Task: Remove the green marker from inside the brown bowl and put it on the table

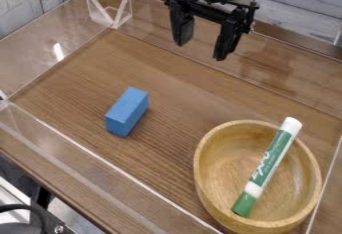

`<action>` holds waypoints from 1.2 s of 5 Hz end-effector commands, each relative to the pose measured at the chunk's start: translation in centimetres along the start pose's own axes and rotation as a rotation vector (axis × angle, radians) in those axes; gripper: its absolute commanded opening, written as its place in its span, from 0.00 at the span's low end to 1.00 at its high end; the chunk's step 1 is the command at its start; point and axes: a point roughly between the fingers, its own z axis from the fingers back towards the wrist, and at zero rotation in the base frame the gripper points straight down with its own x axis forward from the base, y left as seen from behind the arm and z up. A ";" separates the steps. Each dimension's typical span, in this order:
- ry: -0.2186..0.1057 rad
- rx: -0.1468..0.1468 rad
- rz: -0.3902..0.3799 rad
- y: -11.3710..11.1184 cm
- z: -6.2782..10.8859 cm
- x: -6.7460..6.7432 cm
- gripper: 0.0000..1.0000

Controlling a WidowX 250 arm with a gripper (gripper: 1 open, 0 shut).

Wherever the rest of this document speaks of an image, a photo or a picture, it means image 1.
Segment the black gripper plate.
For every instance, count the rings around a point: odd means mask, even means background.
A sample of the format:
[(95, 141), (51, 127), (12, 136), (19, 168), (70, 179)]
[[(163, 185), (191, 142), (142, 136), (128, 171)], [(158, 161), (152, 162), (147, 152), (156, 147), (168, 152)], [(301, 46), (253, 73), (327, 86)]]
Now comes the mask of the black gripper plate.
[(202, 18), (220, 23), (212, 58), (223, 61), (235, 51), (242, 33), (249, 33), (259, 3), (255, 0), (166, 0), (174, 42), (183, 46), (194, 35), (194, 12)]

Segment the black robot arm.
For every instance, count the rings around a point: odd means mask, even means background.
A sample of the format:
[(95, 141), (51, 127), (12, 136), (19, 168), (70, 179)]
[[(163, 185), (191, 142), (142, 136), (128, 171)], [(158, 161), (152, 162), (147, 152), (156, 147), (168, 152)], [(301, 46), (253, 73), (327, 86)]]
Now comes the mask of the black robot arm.
[(220, 25), (212, 58), (223, 61), (237, 49), (242, 35), (253, 30), (259, 9), (255, 0), (164, 0), (170, 10), (174, 42), (184, 46), (194, 36), (195, 17)]

